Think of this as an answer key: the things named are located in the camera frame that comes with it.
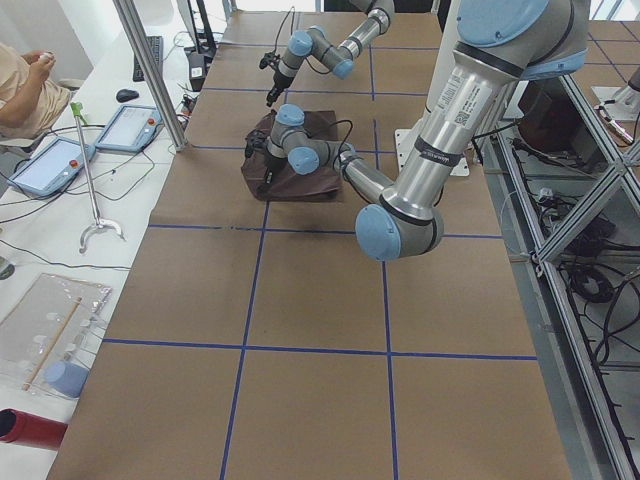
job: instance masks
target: electronic device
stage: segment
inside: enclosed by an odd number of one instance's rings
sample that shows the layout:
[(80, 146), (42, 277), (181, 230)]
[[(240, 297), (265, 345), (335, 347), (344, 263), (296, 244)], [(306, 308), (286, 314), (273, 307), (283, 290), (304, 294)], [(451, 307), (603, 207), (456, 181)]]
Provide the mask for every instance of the electronic device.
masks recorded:
[[(87, 158), (96, 153), (87, 145)], [(38, 152), (8, 180), (9, 185), (25, 192), (46, 197), (67, 185), (84, 167), (80, 144), (75, 140), (57, 137)]]
[(139, 96), (140, 94), (135, 90), (123, 88), (122, 90), (118, 90), (118, 93), (116, 93), (116, 100), (120, 103), (125, 103), (125, 102), (128, 102), (129, 100), (134, 100)]
[(98, 150), (139, 153), (156, 136), (162, 117), (155, 107), (121, 105), (98, 136)]
[[(147, 36), (147, 43), (151, 48), (151, 53), (153, 55), (153, 60), (158, 65), (158, 70), (162, 73), (162, 52), (163, 52), (163, 40), (160, 35), (150, 35)], [(144, 72), (142, 71), (142, 67), (140, 66), (140, 62), (133, 56), (133, 81), (141, 82), (144, 80)]]
[(213, 38), (209, 17), (203, 0), (196, 0), (198, 12), (202, 22), (202, 29), (196, 26), (194, 11), (191, 7), (191, 0), (179, 0), (178, 11), (182, 16), (187, 31), (193, 42), (193, 47), (184, 49), (189, 60), (189, 83), (191, 90), (199, 92), (202, 90), (207, 72), (213, 62), (217, 52), (216, 42)]

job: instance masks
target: computer mouse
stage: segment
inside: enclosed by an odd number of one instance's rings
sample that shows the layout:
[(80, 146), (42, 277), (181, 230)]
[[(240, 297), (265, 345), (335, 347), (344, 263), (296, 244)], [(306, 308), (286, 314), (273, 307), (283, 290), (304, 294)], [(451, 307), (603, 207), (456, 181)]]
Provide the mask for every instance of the computer mouse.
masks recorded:
[(138, 98), (140, 94), (135, 90), (129, 90), (128, 88), (123, 88), (122, 90), (118, 90), (116, 93), (116, 100), (120, 103), (128, 102), (129, 100), (133, 100), (134, 98)]

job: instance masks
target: blue and white device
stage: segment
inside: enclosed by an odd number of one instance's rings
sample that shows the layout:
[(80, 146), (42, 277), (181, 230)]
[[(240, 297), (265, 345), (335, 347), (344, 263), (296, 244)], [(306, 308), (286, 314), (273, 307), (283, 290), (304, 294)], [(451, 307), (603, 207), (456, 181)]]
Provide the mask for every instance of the blue and white device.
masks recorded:
[[(86, 145), (86, 150), (87, 159), (91, 160), (96, 148)], [(80, 144), (57, 137), (14, 173), (8, 183), (24, 192), (46, 197), (67, 185), (82, 167), (84, 159)]]
[(96, 148), (139, 153), (155, 138), (161, 123), (162, 117), (155, 107), (121, 105), (98, 137)]

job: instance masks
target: brown cloth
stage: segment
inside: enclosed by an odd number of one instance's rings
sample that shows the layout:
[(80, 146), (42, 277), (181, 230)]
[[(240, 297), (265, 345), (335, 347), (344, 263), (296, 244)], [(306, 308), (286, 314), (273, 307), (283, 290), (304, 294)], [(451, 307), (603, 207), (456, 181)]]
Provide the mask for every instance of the brown cloth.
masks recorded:
[[(245, 137), (245, 162), (241, 171), (247, 187), (262, 201), (327, 202), (336, 200), (341, 189), (339, 175), (330, 167), (320, 167), (308, 175), (298, 175), (284, 159), (272, 162), (265, 156), (266, 138), (271, 133), (276, 111), (265, 115)], [(305, 112), (304, 128), (314, 139), (337, 141), (334, 111)]]

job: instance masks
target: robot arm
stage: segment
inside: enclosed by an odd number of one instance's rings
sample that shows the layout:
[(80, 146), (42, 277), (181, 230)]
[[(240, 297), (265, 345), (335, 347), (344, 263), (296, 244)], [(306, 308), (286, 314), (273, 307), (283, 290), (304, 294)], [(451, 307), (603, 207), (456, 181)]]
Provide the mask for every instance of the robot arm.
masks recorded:
[(493, 100), (518, 79), (580, 68), (588, 15), (588, 0), (461, 0), (455, 67), (396, 181), (351, 149), (331, 152), (340, 158), (334, 168), (373, 204), (356, 219), (358, 243), (367, 255), (393, 260), (438, 245), (443, 222), (434, 203)]
[(393, 0), (350, 0), (367, 14), (367, 19), (338, 47), (327, 40), (321, 27), (313, 26), (306, 32), (294, 32), (282, 58), (272, 52), (260, 61), (260, 69), (270, 66), (273, 88), (267, 94), (267, 106), (273, 105), (280, 94), (291, 86), (298, 70), (308, 56), (313, 56), (338, 78), (346, 78), (353, 70), (353, 61), (379, 35), (386, 33), (395, 15)]

